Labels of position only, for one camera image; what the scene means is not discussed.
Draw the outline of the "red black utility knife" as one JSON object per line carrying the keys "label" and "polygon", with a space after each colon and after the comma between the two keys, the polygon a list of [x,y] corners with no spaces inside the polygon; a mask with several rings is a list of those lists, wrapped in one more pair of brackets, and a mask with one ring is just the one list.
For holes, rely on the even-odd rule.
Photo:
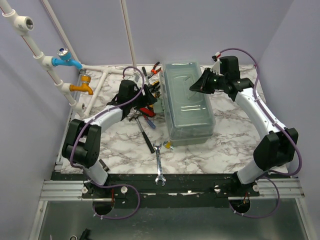
{"label": "red black utility knife", "polygon": [[150,110],[147,107],[139,108],[138,111],[149,118],[153,118],[156,115],[153,110]]}

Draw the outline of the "blue red screwdriver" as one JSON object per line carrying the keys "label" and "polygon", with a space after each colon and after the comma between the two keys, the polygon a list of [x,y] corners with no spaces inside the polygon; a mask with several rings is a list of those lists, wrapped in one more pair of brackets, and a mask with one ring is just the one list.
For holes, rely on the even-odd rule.
{"label": "blue red screwdriver", "polygon": [[146,115],[143,115],[143,117],[147,124],[154,130],[156,128],[156,125]]}

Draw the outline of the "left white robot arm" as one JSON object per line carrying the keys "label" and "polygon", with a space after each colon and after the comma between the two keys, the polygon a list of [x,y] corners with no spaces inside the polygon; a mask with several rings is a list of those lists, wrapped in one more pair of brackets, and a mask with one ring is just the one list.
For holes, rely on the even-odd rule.
{"label": "left white robot arm", "polygon": [[111,185],[106,182],[106,167],[99,162],[102,133],[124,120],[132,109],[139,110],[156,102],[146,84],[139,88],[132,80],[122,80],[118,93],[102,111],[69,123],[61,154],[72,167],[82,169],[95,182],[93,191],[99,197],[107,197],[111,191]]}

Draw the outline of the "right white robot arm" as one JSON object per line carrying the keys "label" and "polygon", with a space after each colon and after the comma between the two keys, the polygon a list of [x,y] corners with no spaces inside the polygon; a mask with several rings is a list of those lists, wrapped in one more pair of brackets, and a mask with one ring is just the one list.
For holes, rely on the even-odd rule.
{"label": "right white robot arm", "polygon": [[227,94],[249,117],[260,142],[253,151],[253,159],[232,175],[230,191],[241,196],[263,174],[291,162],[297,153],[298,132],[280,122],[261,100],[257,88],[249,78],[242,78],[236,56],[217,56],[212,67],[204,69],[190,91]]}

